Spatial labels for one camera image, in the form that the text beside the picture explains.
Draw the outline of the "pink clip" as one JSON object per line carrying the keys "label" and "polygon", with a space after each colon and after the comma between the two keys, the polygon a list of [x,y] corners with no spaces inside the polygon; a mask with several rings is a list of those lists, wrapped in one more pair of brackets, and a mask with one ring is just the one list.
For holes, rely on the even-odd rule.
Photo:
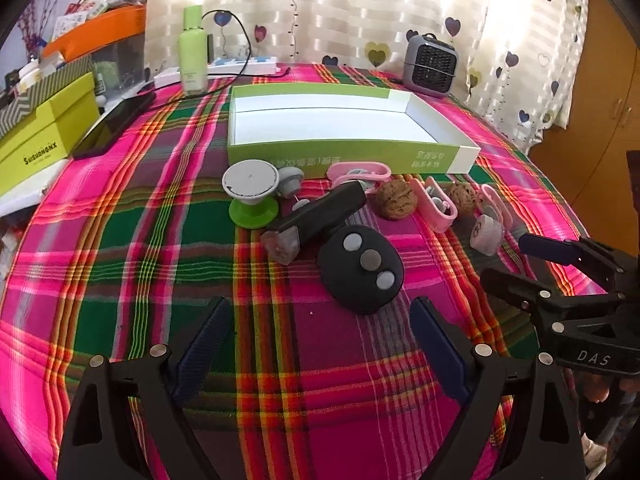
{"label": "pink clip", "polygon": [[428,177],[425,182],[412,179],[409,186],[416,196],[416,213],[435,233],[446,232],[458,216],[454,202],[433,177]]}
{"label": "pink clip", "polygon": [[499,221],[507,231],[513,228],[513,217],[498,192],[489,184],[481,184],[476,192],[477,208],[489,217]]}
{"label": "pink clip", "polygon": [[378,185],[390,180],[392,170],[382,162],[336,162],[326,170],[326,177],[335,188],[347,181],[360,181],[365,186]]}

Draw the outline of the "small brown walnut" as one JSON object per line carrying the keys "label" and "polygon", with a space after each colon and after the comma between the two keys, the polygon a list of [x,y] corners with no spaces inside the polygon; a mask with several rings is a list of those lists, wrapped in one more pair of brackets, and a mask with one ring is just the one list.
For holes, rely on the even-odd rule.
{"label": "small brown walnut", "polygon": [[476,192],[468,182],[454,182],[448,188],[448,196],[462,217],[472,216],[476,206]]}

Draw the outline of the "large brown walnut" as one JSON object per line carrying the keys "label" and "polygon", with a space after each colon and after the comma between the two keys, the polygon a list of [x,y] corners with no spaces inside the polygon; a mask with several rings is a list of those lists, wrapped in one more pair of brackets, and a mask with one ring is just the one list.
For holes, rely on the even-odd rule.
{"label": "large brown walnut", "polygon": [[373,203],[382,218],[398,221],[416,211],[418,198],[405,180],[390,180],[375,192]]}

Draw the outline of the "black oval three-button remote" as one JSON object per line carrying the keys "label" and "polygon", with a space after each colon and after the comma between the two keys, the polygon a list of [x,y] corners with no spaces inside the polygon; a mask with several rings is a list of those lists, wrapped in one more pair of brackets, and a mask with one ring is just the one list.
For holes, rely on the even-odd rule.
{"label": "black oval three-button remote", "polygon": [[390,304],[404,284],[400,255],[385,236],[368,226],[343,226],[320,248],[321,281],[342,306],[371,315]]}

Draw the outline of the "black bar with clear end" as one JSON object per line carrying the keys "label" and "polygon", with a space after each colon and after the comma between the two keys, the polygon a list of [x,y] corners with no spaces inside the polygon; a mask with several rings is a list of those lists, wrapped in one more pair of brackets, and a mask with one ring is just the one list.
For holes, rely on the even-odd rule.
{"label": "black bar with clear end", "polygon": [[262,247],[271,260],[288,266],[305,245],[335,229],[366,203],[366,192],[358,181],[340,184],[271,222],[260,237]]}

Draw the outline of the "small grey round knob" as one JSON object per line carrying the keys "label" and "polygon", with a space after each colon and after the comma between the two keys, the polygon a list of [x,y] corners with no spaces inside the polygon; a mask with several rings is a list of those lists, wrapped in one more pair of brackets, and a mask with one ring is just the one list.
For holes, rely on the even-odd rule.
{"label": "small grey round knob", "polygon": [[305,179],[303,170],[298,167],[289,166],[280,168],[278,174],[278,194],[284,198],[291,198],[296,195]]}

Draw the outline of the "white disc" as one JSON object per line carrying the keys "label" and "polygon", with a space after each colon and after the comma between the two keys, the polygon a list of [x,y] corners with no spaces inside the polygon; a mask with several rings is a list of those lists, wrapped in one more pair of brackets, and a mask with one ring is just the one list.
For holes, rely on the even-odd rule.
{"label": "white disc", "polygon": [[273,197],[280,174],[270,162],[247,159],[231,165],[222,176],[221,185],[231,198],[229,216],[236,226],[258,230],[277,218],[279,204]]}

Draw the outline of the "wooden cabinet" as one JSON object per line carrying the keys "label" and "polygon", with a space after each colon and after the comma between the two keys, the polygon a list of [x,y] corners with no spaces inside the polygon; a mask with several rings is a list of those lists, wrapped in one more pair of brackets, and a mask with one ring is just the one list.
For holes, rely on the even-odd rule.
{"label": "wooden cabinet", "polygon": [[639,147],[639,49],[608,0],[589,0],[570,120],[529,157],[572,206],[588,234],[634,254],[639,225],[626,153]]}

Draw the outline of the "plaid pink green tablecloth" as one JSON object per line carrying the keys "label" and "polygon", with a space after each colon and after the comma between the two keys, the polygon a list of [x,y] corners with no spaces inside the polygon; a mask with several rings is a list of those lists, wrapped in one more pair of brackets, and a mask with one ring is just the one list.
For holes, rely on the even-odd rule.
{"label": "plaid pink green tablecloth", "polygon": [[69,164],[29,222],[1,303],[1,411],[53,478],[63,429],[88,361],[136,358],[215,296],[234,325],[186,416],[226,479],[414,479],[458,407],[412,336],[411,299],[429,296],[474,341],[528,358],[527,316],[486,296],[480,272],[502,266],[567,295],[592,294],[572,268],[524,258],[524,232],[585,230],[529,159],[450,101],[436,108],[479,147],[469,174],[510,208],[514,228],[490,258],[471,249],[473,222],[436,233],[419,216],[387,221],[363,208],[405,267],[396,300],[371,316],[339,306],[314,250],[289,266],[235,226],[220,179],[228,165],[229,95],[157,93],[103,156]]}

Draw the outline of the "heart-pattern curtain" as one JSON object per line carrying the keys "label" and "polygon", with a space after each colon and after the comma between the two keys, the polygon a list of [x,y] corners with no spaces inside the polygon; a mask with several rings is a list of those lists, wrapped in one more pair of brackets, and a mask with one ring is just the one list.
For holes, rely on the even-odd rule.
{"label": "heart-pattern curtain", "polygon": [[588,18],[588,0],[148,0],[154,72],[176,64],[192,4],[225,58],[252,51],[397,75],[411,33],[431,32],[457,51],[452,93],[524,150],[570,120]]}

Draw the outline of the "black smartphone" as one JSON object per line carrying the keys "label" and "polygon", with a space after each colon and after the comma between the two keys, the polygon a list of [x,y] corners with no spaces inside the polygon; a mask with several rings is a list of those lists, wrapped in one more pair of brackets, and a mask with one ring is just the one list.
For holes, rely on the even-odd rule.
{"label": "black smartphone", "polygon": [[120,101],[73,148],[72,159],[88,159],[106,154],[154,101],[154,91]]}

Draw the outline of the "yellow-green shoe box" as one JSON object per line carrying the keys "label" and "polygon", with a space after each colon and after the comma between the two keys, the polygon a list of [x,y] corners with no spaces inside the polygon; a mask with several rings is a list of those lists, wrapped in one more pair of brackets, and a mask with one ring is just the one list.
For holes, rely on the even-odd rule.
{"label": "yellow-green shoe box", "polygon": [[89,72],[40,104],[1,139],[1,194],[66,158],[98,118]]}

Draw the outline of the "striped patterned box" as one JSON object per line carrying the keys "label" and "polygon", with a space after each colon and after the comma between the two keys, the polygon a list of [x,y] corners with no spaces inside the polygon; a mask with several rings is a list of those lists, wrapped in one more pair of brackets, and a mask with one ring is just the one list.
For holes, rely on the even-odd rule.
{"label": "striped patterned box", "polygon": [[11,104],[2,108],[0,113],[0,136],[8,134],[25,117],[33,112],[55,93],[69,84],[93,72],[93,60],[90,54],[70,62],[55,73],[36,82],[25,92],[20,93]]}

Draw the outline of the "orange storage bin lid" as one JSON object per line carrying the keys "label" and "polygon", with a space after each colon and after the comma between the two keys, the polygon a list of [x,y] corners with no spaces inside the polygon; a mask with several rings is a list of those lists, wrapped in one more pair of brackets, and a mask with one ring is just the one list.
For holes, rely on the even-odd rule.
{"label": "orange storage bin lid", "polygon": [[41,56],[46,58],[58,52],[66,62],[70,62],[115,42],[143,34],[145,23],[146,6],[122,6],[66,32],[50,42]]}

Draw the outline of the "red dried flower branches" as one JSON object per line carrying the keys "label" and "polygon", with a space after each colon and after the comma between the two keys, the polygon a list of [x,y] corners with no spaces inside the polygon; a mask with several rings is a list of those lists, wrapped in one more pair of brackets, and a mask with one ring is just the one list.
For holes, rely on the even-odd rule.
{"label": "red dried flower branches", "polygon": [[46,29],[53,20],[60,0],[32,0],[18,18],[17,26],[28,58],[47,44]]}

